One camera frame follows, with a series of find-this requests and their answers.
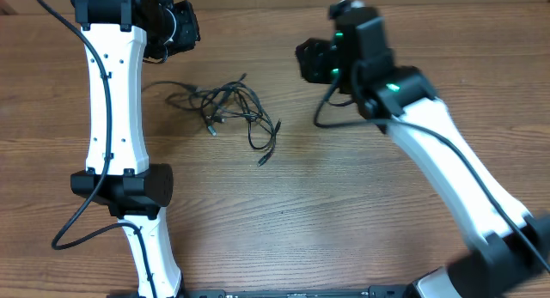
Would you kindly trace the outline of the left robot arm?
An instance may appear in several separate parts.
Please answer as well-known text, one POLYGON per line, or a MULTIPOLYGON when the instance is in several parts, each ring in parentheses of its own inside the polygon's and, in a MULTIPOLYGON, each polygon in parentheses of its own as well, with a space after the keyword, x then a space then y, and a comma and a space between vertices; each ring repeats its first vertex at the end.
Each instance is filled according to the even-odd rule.
POLYGON ((90 141, 71 190, 107 206, 128 240, 137 269, 136 297, 182 297, 183 275, 171 247, 167 207, 174 189, 168 164, 152 164, 142 113, 142 68, 192 50, 199 25, 188 1, 70 0, 87 40, 90 141))

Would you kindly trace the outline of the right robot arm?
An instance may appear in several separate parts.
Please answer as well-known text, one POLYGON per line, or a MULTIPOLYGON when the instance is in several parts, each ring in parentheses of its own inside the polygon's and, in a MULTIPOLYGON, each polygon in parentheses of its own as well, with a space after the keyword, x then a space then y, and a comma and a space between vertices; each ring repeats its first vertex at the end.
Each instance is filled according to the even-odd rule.
POLYGON ((332 4, 329 40, 296 48, 302 78, 345 94, 362 124, 376 125, 418 166, 444 201, 467 254, 407 285, 369 297, 501 297, 549 269, 549 219, 533 216, 491 175, 420 69, 399 66, 384 20, 359 0, 332 4))

